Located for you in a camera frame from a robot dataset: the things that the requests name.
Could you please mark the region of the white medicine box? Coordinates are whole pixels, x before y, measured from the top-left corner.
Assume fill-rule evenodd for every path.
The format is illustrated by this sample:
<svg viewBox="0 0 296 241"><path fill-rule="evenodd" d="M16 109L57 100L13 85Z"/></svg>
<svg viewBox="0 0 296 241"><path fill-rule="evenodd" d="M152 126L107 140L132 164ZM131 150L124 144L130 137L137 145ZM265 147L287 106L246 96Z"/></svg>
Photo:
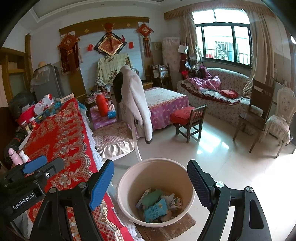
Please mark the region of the white medicine box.
<svg viewBox="0 0 296 241"><path fill-rule="evenodd" d="M151 187L148 188L147 190L145 190L145 192L143 193L143 195L141 196L141 198L139 199L139 201L136 204L136 208L140 209L140 207L142 206L142 200L151 192Z"/></svg>

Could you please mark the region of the blue snack bag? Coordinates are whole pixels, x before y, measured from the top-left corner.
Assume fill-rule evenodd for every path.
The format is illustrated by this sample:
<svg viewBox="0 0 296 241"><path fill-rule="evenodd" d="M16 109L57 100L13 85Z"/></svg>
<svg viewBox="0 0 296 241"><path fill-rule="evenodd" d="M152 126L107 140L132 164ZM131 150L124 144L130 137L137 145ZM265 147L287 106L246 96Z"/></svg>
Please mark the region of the blue snack bag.
<svg viewBox="0 0 296 241"><path fill-rule="evenodd" d="M144 219L145 222L153 222L161 216L165 216L169 213L167 208L167 204L164 198L162 198L155 205L150 206L148 209L144 211Z"/></svg>

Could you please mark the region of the pink cup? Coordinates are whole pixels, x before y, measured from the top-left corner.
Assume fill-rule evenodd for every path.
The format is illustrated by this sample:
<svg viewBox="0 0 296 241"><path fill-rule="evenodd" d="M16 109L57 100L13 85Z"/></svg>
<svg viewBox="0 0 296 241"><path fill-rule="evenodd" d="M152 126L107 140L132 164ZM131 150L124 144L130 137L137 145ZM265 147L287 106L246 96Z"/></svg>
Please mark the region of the pink cup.
<svg viewBox="0 0 296 241"><path fill-rule="evenodd" d="M8 154L11 158L11 160L13 161L13 164L16 165L22 165L23 164L23 160L20 157L20 155L17 153L16 150L14 150L13 148L9 148L8 150Z"/></svg>

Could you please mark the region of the white pink small bottle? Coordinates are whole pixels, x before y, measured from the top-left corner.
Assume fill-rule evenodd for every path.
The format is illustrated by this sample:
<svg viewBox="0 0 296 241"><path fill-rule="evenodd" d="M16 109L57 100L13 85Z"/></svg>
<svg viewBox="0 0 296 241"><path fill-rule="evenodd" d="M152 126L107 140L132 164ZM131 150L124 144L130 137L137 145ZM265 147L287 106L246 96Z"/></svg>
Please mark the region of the white pink small bottle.
<svg viewBox="0 0 296 241"><path fill-rule="evenodd" d="M27 163L30 161L30 158L24 153L23 150L20 150L19 156L21 157L23 163Z"/></svg>

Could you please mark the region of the red floral tablecloth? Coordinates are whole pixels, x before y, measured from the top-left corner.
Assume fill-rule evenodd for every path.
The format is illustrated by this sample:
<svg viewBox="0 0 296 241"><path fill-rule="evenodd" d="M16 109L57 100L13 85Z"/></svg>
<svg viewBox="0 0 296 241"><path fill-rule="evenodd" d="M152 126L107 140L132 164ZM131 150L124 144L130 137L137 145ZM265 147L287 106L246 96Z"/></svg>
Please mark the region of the red floral tablecloth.
<svg viewBox="0 0 296 241"><path fill-rule="evenodd" d="M42 155L48 161L64 160L64 169L48 180L46 191L53 186L58 190L71 189L80 182L86 182L103 165L95 150L91 129L75 99L62 104L58 114L38 124L23 150L31 160ZM117 216L108 193L92 214L104 240L133 239Z"/></svg>

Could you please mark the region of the white ornate chair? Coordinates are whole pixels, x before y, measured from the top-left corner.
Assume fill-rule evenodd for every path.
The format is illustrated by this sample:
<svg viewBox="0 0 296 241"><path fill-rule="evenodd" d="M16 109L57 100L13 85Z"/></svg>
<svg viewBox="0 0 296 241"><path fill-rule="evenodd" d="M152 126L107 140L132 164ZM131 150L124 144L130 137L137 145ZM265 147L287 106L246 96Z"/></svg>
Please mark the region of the white ornate chair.
<svg viewBox="0 0 296 241"><path fill-rule="evenodd" d="M290 122L295 114L295 94L288 88L284 87L277 92L277 102L275 114L270 116L265 124L264 133L261 142L269 132L272 132L279 140L279 150L276 158L280 155L284 145L290 143Z"/></svg>

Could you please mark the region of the chair with white coat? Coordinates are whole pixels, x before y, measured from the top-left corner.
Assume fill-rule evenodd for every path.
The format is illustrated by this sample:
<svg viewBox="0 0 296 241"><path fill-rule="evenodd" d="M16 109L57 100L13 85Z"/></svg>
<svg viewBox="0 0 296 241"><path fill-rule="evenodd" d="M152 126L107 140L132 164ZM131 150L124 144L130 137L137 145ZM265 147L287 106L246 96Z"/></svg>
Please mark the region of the chair with white coat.
<svg viewBox="0 0 296 241"><path fill-rule="evenodd" d="M144 137L147 144L152 142L151 112L145 98L140 77L128 65L124 65L115 76L111 87L111 98L116 109L118 120L132 121L127 116L131 113L135 119L137 133Z"/></svg>

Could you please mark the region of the small red cushioned chair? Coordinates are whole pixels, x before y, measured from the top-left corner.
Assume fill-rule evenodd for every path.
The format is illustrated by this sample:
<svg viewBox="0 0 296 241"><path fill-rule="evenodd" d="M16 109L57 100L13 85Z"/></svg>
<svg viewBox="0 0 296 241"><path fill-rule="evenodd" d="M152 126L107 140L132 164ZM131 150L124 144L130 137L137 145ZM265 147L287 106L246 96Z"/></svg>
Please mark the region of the small red cushioned chair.
<svg viewBox="0 0 296 241"><path fill-rule="evenodd" d="M198 134L197 141L200 140L206 109L206 105L198 108L188 106L170 114L171 124L176 127L176 135L181 134L185 137L187 144L190 142L190 137L196 134Z"/></svg>

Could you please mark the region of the purple covered low table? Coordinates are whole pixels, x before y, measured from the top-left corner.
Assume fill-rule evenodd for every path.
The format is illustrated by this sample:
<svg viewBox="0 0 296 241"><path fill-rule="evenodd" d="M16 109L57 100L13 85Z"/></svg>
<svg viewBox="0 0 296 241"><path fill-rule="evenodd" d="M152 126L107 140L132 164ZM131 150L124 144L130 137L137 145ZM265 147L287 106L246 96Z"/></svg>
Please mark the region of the purple covered low table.
<svg viewBox="0 0 296 241"><path fill-rule="evenodd" d="M144 91L147 105L151 112L153 131L160 130L171 124L170 115L178 110L189 106L186 95L160 88L153 87Z"/></svg>

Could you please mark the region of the dark wooden chair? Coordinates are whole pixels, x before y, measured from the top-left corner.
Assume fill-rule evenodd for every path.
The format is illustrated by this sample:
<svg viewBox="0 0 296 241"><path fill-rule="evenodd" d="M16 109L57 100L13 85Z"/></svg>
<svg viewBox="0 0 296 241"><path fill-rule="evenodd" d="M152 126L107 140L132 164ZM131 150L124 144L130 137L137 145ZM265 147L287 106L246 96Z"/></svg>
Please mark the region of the dark wooden chair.
<svg viewBox="0 0 296 241"><path fill-rule="evenodd" d="M263 134L265 123L267 121L273 101L273 93L274 88L267 86L257 80L253 80L248 110L247 112L241 113L239 115L238 125L232 139L235 141L241 125L243 125L243 129L246 126L252 127L256 131L257 135L249 150L249 153L252 152L256 143Z"/></svg>

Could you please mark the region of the floral sofa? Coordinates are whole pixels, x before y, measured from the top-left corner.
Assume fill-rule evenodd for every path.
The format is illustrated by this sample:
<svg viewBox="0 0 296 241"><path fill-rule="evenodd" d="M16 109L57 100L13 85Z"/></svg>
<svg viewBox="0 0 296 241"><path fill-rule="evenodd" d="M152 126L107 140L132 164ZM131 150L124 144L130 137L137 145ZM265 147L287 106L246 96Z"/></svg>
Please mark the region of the floral sofa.
<svg viewBox="0 0 296 241"><path fill-rule="evenodd" d="M248 111L250 96L243 93L249 77L222 68L200 66L186 71L177 82L179 93L186 95L193 107L207 106L206 112L232 126L239 115Z"/></svg>

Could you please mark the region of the red chinese knot left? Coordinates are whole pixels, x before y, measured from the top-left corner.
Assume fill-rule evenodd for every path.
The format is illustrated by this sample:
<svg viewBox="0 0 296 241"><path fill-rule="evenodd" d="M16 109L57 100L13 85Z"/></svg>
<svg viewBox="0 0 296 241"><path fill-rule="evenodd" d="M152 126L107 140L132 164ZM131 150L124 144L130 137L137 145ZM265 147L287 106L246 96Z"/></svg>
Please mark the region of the red chinese knot left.
<svg viewBox="0 0 296 241"><path fill-rule="evenodd" d="M75 73L79 69L80 38L70 33L62 37L58 49L60 51L62 71L64 74Z"/></svg>

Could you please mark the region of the red chinese knot right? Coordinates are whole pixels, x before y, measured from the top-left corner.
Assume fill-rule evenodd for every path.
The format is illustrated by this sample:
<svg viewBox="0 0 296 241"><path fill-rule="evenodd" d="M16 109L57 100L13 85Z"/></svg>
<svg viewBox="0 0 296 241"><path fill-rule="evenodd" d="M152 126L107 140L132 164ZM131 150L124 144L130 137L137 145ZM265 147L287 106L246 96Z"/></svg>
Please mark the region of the red chinese knot right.
<svg viewBox="0 0 296 241"><path fill-rule="evenodd" d="M154 31L145 23L142 23L136 30L138 34L142 36L143 41L143 47L144 47L144 56L146 58L150 58L152 56L150 42L149 42L149 36Z"/></svg>

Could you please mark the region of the beige curtain right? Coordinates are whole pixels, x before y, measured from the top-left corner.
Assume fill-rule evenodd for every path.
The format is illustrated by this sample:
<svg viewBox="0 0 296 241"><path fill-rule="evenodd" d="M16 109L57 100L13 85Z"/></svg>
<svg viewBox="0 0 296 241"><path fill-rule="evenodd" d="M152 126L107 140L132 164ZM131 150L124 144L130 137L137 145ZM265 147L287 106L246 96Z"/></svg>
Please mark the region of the beige curtain right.
<svg viewBox="0 0 296 241"><path fill-rule="evenodd" d="M249 81L243 88L243 96L250 97L254 80L273 86L274 53L266 17L255 11L246 13L250 21L252 37L252 63Z"/></svg>

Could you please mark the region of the framed red wall decoration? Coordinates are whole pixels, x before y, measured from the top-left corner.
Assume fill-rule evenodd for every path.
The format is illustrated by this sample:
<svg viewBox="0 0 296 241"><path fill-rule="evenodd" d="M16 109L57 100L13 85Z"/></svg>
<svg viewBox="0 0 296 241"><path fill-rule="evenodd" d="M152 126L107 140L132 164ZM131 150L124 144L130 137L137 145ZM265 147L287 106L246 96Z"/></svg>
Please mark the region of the framed red wall decoration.
<svg viewBox="0 0 296 241"><path fill-rule="evenodd" d="M106 33L95 45L94 50L104 56L113 56L119 54L126 44L124 36Z"/></svg>

